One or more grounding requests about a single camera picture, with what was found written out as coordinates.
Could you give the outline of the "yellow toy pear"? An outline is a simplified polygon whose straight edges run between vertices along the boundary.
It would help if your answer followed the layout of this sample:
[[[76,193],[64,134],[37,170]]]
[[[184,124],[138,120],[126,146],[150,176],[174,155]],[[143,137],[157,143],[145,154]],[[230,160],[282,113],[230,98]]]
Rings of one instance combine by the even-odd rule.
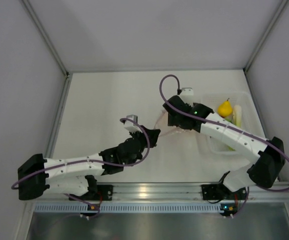
[[[233,108],[232,108],[232,105],[230,103],[230,99],[229,98],[218,106],[217,113],[222,118],[226,118],[226,117],[230,116],[233,113]]]

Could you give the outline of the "pale green toy celery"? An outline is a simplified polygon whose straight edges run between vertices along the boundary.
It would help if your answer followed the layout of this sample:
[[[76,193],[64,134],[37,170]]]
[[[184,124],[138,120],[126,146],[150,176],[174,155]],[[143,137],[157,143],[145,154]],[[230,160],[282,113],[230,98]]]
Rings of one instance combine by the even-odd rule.
[[[240,128],[242,126],[242,107],[236,104],[233,107],[232,114],[225,119]]]

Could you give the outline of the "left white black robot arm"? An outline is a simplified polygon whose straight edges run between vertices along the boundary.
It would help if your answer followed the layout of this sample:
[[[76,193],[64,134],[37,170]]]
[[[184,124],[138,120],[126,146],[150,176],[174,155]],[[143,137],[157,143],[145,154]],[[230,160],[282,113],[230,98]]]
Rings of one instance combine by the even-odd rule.
[[[142,162],[156,147],[160,133],[160,129],[135,127],[119,145],[83,157],[52,159],[34,154],[18,168],[13,189],[21,201],[48,194],[92,200],[98,193],[96,177],[121,173]]]

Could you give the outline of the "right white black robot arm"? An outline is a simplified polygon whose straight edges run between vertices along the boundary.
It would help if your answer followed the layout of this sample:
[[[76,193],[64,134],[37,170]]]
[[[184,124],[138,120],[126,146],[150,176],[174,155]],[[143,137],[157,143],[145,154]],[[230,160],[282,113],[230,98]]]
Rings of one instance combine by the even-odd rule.
[[[169,123],[184,130],[194,130],[231,147],[248,160],[248,164],[230,170],[219,180],[218,194],[230,198],[241,188],[258,186],[270,189],[277,179],[285,160],[283,142],[252,136],[222,118],[213,109],[196,103],[185,103],[179,95],[172,96],[163,104],[171,118]]]

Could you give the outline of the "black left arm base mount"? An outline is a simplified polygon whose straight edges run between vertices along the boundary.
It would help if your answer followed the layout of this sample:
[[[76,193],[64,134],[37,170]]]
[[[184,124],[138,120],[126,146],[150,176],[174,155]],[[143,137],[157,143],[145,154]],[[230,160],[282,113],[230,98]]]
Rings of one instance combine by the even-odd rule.
[[[113,197],[113,188],[114,186],[111,184],[97,184],[89,187],[88,191],[81,196],[74,194],[70,194],[70,196],[83,201],[111,201]]]

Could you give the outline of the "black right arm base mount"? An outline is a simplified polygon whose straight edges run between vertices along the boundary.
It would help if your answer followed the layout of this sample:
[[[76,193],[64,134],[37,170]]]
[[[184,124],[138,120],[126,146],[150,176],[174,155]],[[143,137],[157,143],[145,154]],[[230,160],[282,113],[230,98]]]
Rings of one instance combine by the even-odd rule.
[[[202,199],[205,201],[214,200],[218,203],[233,197],[236,192],[229,190],[229,188],[224,185],[224,180],[229,173],[230,171],[226,172],[217,183],[201,185]]]

